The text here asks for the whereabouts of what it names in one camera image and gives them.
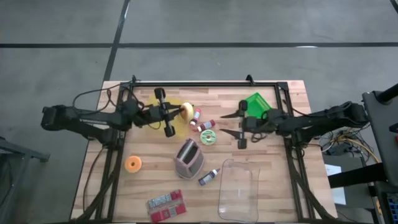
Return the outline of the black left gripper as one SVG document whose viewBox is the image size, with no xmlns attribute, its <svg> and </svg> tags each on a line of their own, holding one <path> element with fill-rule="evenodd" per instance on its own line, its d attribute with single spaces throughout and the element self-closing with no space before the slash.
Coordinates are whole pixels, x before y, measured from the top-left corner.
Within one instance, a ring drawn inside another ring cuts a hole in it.
<svg viewBox="0 0 398 224">
<path fill-rule="evenodd" d="M 134 115 L 134 124 L 136 126 L 143 126 L 163 121 L 165 123 L 165 135 L 167 137 L 172 137 L 175 134 L 175 129 L 170 122 L 175 119 L 175 117 L 184 120 L 184 108 L 182 108 L 182 105 L 172 105 L 166 102 L 166 94 L 163 88 L 155 88 L 154 93 L 155 98 L 159 101 L 159 105 L 150 105 L 146 110 L 139 110 Z"/>
</svg>

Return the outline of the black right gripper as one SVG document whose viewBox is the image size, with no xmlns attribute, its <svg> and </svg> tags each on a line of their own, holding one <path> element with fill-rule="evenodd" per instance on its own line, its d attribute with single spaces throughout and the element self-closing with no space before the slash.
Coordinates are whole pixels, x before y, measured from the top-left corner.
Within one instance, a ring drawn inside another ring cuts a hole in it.
<svg viewBox="0 0 398 224">
<path fill-rule="evenodd" d="M 265 119 L 258 119 L 255 116 L 246 117 L 248 103 L 246 100 L 239 102 L 238 110 L 234 113 L 221 116 L 221 118 L 239 118 L 239 131 L 230 129 L 220 129 L 220 131 L 232 135 L 238 140 L 238 149 L 247 148 L 247 139 L 244 137 L 245 132 L 252 134 L 251 142 L 256 143 L 267 137 L 273 130 L 269 127 L 269 123 Z"/>
</svg>

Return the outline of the dark red food colouring bottle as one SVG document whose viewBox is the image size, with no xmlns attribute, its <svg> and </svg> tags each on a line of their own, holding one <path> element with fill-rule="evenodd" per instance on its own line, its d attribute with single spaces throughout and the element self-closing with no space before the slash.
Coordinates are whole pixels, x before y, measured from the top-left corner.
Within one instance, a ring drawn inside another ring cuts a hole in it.
<svg viewBox="0 0 398 224">
<path fill-rule="evenodd" d="M 202 132 L 204 130 L 210 129 L 215 125 L 215 121 L 213 119 L 206 121 L 199 125 L 197 128 L 194 129 L 195 132 Z"/>
</svg>

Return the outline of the metal box grater pink rim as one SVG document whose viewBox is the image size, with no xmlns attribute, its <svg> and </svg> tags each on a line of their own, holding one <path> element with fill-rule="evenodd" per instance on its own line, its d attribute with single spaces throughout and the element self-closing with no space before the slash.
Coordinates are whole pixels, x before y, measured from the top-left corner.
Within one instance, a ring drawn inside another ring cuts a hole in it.
<svg viewBox="0 0 398 224">
<path fill-rule="evenodd" d="M 196 177 L 204 163 L 204 155 L 193 139 L 187 139 L 174 157 L 175 171 L 183 179 Z"/>
</svg>

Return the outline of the violet food colouring bottle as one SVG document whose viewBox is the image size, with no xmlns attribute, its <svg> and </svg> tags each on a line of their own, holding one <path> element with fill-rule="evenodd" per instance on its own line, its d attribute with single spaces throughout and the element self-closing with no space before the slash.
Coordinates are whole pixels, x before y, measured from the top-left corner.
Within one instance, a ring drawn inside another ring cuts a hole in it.
<svg viewBox="0 0 398 224">
<path fill-rule="evenodd" d="M 220 169 L 213 169 L 213 170 L 209 171 L 209 173 L 207 173 L 201 179 L 198 180 L 198 183 L 201 186 L 204 186 L 204 185 L 210 183 L 218 175 L 219 172 L 220 172 Z"/>
</svg>

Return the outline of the orange toy donut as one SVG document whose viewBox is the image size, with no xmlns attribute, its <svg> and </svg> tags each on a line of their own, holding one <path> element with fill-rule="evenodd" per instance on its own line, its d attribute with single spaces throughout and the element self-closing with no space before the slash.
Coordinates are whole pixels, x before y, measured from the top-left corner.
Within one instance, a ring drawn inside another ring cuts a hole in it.
<svg viewBox="0 0 398 224">
<path fill-rule="evenodd" d="M 142 160 L 139 156 L 129 156 L 124 161 L 124 168 L 129 173 L 136 173 L 141 170 Z"/>
</svg>

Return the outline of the clear plastic bin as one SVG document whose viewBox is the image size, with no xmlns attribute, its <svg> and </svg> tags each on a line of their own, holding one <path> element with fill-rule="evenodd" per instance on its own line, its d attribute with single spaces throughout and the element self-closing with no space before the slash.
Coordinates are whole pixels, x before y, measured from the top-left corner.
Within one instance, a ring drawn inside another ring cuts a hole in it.
<svg viewBox="0 0 398 224">
<path fill-rule="evenodd" d="M 224 161 L 221 169 L 218 215 L 229 222 L 258 221 L 258 185 L 261 169 L 252 162 Z"/>
</svg>

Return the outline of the red snack packet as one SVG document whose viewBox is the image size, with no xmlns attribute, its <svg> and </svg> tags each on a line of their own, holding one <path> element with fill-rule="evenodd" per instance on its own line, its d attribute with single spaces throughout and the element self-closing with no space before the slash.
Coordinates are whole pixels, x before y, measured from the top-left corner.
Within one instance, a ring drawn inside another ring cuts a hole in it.
<svg viewBox="0 0 398 224">
<path fill-rule="evenodd" d="M 187 212 L 180 189 L 148 200 L 146 207 L 152 223 L 162 222 Z"/>
</svg>

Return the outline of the yellow plastic container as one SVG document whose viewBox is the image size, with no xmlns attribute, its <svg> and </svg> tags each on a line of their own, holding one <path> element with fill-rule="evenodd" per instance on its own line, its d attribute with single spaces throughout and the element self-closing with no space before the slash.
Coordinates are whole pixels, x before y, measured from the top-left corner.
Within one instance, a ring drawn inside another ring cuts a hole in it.
<svg viewBox="0 0 398 224">
<path fill-rule="evenodd" d="M 182 105 L 184 102 L 189 102 L 186 99 L 181 98 L 177 95 L 167 96 L 166 102 L 169 102 L 172 105 Z M 175 117 L 175 119 L 171 120 L 171 125 L 175 128 L 175 135 L 176 138 L 185 138 L 189 131 L 190 131 L 190 122 L 186 123 L 184 120 L 180 119 L 179 117 Z M 154 123 L 150 126 L 144 126 L 144 130 L 149 133 L 154 133 L 157 131 L 160 133 L 161 136 L 164 136 L 164 128 L 165 123 L 161 121 L 160 123 Z"/>
</svg>

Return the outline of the green round spool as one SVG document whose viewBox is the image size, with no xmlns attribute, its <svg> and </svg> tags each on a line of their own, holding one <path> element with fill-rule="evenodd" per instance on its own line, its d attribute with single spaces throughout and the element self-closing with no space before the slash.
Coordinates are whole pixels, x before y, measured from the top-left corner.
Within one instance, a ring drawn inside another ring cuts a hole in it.
<svg viewBox="0 0 398 224">
<path fill-rule="evenodd" d="M 216 142 L 216 133 L 210 129 L 204 130 L 200 134 L 202 144 L 210 146 Z"/>
</svg>

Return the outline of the green plastic basket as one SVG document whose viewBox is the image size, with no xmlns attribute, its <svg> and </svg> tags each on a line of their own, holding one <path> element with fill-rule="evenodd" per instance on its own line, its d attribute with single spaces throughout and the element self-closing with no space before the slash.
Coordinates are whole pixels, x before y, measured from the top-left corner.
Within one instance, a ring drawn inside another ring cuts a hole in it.
<svg viewBox="0 0 398 224">
<path fill-rule="evenodd" d="M 245 101 L 248 105 L 246 115 L 254 116 L 257 119 L 266 119 L 267 112 L 272 109 L 270 104 L 258 92 L 246 98 Z"/>
</svg>

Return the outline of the black equipment cart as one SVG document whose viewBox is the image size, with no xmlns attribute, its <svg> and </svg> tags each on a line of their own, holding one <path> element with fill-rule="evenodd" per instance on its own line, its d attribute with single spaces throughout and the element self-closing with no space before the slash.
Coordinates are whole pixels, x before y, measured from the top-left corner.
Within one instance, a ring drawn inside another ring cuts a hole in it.
<svg viewBox="0 0 398 224">
<path fill-rule="evenodd" d="M 362 94 L 381 162 L 328 177 L 330 187 L 374 184 L 385 224 L 398 224 L 398 83 Z"/>
</svg>

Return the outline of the grey metal stand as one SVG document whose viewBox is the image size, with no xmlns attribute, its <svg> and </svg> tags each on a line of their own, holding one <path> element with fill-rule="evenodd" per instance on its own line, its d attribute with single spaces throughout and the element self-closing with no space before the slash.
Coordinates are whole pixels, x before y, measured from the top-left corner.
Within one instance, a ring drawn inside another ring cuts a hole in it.
<svg viewBox="0 0 398 224">
<path fill-rule="evenodd" d="M 19 193 L 19 189 L 25 179 L 25 173 L 27 172 L 29 161 L 36 158 L 40 162 L 48 162 L 50 154 L 13 144 L 5 138 L 0 137 L 0 165 L 8 164 L 7 160 L 12 157 L 20 158 L 22 161 L 16 175 L 14 175 L 12 170 L 10 170 L 11 185 L 3 199 L 0 201 L 0 224 L 6 224 L 10 219 L 12 209 L 16 203 L 17 194 Z"/>
</svg>

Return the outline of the black table frame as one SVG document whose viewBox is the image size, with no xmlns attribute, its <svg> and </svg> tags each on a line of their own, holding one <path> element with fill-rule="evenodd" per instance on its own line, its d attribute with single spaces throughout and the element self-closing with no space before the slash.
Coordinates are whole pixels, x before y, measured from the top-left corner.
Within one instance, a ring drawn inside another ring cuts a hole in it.
<svg viewBox="0 0 398 224">
<path fill-rule="evenodd" d="M 214 145 L 200 146 L 205 156 L 203 169 L 197 178 L 186 180 L 176 174 L 174 156 L 187 138 L 193 138 L 198 144 L 201 144 L 198 139 L 199 133 L 192 133 L 190 130 L 185 138 L 167 138 L 165 134 L 161 136 L 157 131 L 149 133 L 144 128 L 133 127 L 130 129 L 126 135 L 111 221 L 149 222 L 146 202 L 151 198 L 181 189 L 187 212 L 170 218 L 166 222 L 227 222 L 218 215 L 221 175 L 217 175 L 208 185 L 200 186 L 197 183 L 197 179 L 209 170 L 221 168 L 227 159 L 253 162 L 260 167 L 257 206 L 259 222 L 297 221 L 286 161 L 287 155 L 282 137 L 271 134 L 264 140 L 253 144 L 250 142 L 250 135 L 246 134 L 248 147 L 239 150 L 237 141 L 232 136 L 218 130 L 219 128 L 238 128 L 238 119 L 220 119 L 220 116 L 234 113 L 237 110 L 238 102 L 253 93 L 260 93 L 273 108 L 277 108 L 275 85 L 259 86 L 259 84 L 265 83 L 259 81 L 254 86 L 250 86 L 249 82 L 239 83 L 244 86 L 210 86 L 216 82 L 208 82 L 195 87 L 188 86 L 195 84 L 193 81 L 186 84 L 176 83 L 177 86 L 172 87 L 164 85 L 171 84 L 171 82 L 156 85 L 162 86 L 167 96 L 180 96 L 200 108 L 200 121 L 215 120 L 214 129 L 217 140 Z M 77 218 L 83 213 L 83 189 L 90 167 L 100 150 L 100 143 L 90 141 L 70 218 Z M 141 170 L 135 174 L 127 172 L 124 168 L 125 158 L 131 155 L 139 156 L 143 163 Z M 328 213 L 336 217 L 336 207 L 319 147 L 315 145 L 307 147 L 303 159 L 312 192 Z"/>
</svg>

